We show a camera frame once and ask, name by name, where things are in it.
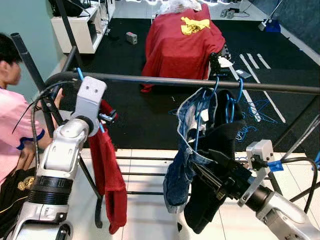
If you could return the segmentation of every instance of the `black carpet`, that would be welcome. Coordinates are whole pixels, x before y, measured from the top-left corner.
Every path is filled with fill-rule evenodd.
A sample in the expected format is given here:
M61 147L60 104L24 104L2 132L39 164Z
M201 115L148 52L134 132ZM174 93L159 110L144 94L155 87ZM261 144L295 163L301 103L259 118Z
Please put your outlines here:
M262 83L293 84L305 86L319 85L319 66L294 44L280 33L261 32L256 21L226 21L217 20L214 23L220 28L228 44L235 69L248 72L239 54L253 56L261 54L271 69L266 69L257 57L256 62L261 69L254 69ZM150 27L149 19L114 18L111 21L112 37L105 36L94 55L83 55L84 72L122 74L140 76L145 64L145 40ZM138 44L131 45L125 41L125 33L138 35ZM235 81L232 77L226 81ZM250 77L247 82L255 83ZM106 82L107 91L104 98L117 110L119 119L109 127L113 143L125 149L177 149L177 118L169 111L179 105L196 88L156 86L151 93L140 93L140 86L132 83ZM73 110L76 99L76 89L65 89L66 97L61 102L64 110ZM249 91L253 101L265 101L263 92ZM282 123L273 107L268 104L263 109L265 119L255 122L250 116L249 105L241 98L248 132L242 133L236 144L237 151L245 151L246 146L253 141L270 139L275 141L288 125L299 115L312 100L312 95L283 94L269 92L270 97L284 116ZM287 151L310 121L319 112L319 105L308 112L305 118L292 133L276 149ZM314 157L319 150L319 129L310 136L298 152L306 151Z

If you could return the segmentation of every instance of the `black garment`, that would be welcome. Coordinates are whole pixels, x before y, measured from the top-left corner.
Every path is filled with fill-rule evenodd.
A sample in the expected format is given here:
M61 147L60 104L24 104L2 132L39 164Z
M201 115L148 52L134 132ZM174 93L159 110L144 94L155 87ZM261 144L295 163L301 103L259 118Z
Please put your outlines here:
M233 122L226 123L227 94L233 97L228 90L222 90L217 94L215 115L214 102L210 104L208 109L209 121L206 124L205 136L198 139L198 153L218 163L234 160L236 136L238 131L246 124L238 104L234 105ZM224 179L226 171L221 165L211 163L206 167L217 177ZM224 196L219 200L216 193L199 176L194 177L191 183L191 197L184 208L184 217L188 226L196 234L201 233L206 225L212 221L226 198Z
M24 171L17 170L8 176L0 191L0 238L15 222L24 202L28 199L29 189L34 182L35 167Z

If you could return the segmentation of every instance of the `person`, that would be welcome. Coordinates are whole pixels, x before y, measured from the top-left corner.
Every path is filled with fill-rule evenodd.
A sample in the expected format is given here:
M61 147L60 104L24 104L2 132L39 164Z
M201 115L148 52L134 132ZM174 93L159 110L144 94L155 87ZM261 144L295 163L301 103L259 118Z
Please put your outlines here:
M24 96L7 90L9 85L16 86L20 81L21 61L11 38L0 33L0 238L15 221L35 176L35 168L30 168L35 156L32 108L26 111L29 104ZM54 101L57 108L61 98L62 89ZM38 121L35 129L38 146L45 149L52 141L48 130Z

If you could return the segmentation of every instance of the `white floor stripe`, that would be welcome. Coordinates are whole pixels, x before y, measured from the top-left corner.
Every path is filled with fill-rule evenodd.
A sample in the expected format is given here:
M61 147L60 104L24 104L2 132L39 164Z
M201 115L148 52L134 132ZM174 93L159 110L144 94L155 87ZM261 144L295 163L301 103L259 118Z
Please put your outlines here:
M251 55L251 53L247 53L251 63L253 64L253 66L256 68L256 69L259 69L260 67L258 66L258 64L256 63L256 61L254 60L254 57Z
M252 70L252 68L250 67L249 63L247 62L247 60L245 59L245 57L240 54L239 55L241 60L243 61L243 63L245 64L246 68L249 70L249 72L251 73L251 75L253 76L254 80L260 84L261 82L259 81L257 75L255 74L255 72ZM273 106L275 112L278 114L279 118L281 119L281 121L283 123L286 123L286 119L284 118L284 116L281 114L281 112L279 111L279 109L277 108L276 104L274 103L274 101L272 101L271 97L269 96L269 94L266 91L263 91L264 94L266 95L266 97L268 98L268 100L270 101L271 105Z
M233 67L233 66L230 66L229 69L230 69L232 75L234 76L235 80L238 81L238 80L239 80L239 76L238 76L237 72L235 71L234 67ZM243 93L246 101L249 103L249 106L250 106L250 108L251 108L251 111L252 111L252 113L254 114L254 118L256 119L257 122L260 122L260 121L261 121L261 117L260 117L260 115L259 115L259 113L258 113L258 111L257 111L257 109L256 109L256 106L255 106L255 104L253 103L253 101L252 101L252 99L251 99L248 91L244 89L244 90L242 90L242 93Z
M271 67L268 65L268 63L264 60L264 58L261 56L260 53L257 54L258 58L260 59L260 61L262 62L262 64L267 68L267 69L271 69Z

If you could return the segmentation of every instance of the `blue jeans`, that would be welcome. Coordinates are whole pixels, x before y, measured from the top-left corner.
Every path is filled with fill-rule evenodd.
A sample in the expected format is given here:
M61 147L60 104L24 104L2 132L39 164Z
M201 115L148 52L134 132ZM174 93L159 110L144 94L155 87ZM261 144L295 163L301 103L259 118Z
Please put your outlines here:
M200 165L206 165L212 162L211 159L203 157L196 153L187 142L188 131L195 125L195 115L197 106L204 110L209 108L210 97L213 90L210 88L200 88L192 96L187 98L179 107L177 111L179 135L178 153L174 161L168 167L164 182L163 193L166 208L169 213L176 213L178 207L187 203L189 185L193 177L196 175L192 168L192 162Z

